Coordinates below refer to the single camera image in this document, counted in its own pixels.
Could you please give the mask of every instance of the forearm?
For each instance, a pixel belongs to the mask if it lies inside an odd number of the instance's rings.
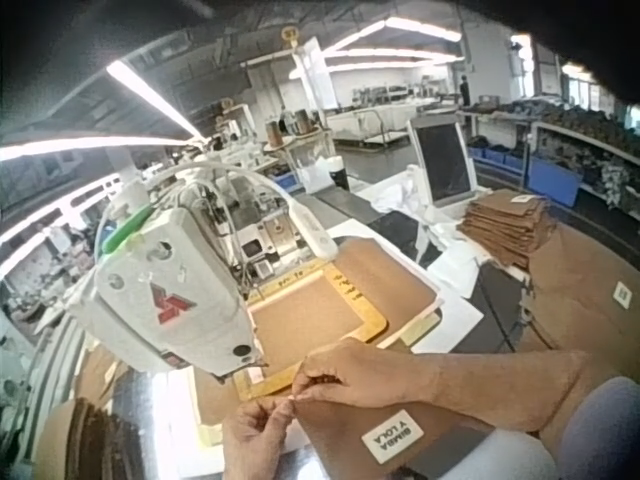
[[[410,399],[495,427],[540,432],[552,452],[584,397],[613,376],[575,351],[424,355],[414,365]]]

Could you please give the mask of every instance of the sewing machine logo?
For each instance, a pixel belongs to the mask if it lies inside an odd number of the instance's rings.
[[[198,305],[175,293],[167,296],[167,290],[155,283],[151,284],[151,294],[153,295],[154,305],[160,310],[160,313],[158,313],[160,325],[178,318],[182,312],[188,312]]]

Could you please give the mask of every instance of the white sewing machine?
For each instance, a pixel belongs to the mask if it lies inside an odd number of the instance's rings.
[[[194,169],[148,201],[148,189]],[[216,181],[221,170],[231,173]],[[148,183],[123,188],[105,212],[119,212],[119,228],[68,311],[140,371],[191,364],[222,381],[260,363],[244,299],[304,261],[331,260],[336,244],[306,207],[238,167],[180,165]]]

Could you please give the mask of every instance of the label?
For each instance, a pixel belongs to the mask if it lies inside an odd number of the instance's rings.
[[[424,432],[406,410],[400,410],[386,422],[362,436],[362,441],[379,464],[398,455],[414,443]]]
[[[622,305],[625,309],[629,310],[629,305],[631,305],[631,290],[622,282],[618,282],[616,285],[616,289],[613,292],[613,298],[616,302]]]
[[[511,199],[511,203],[527,203],[529,200],[538,198],[538,195],[518,195]]]

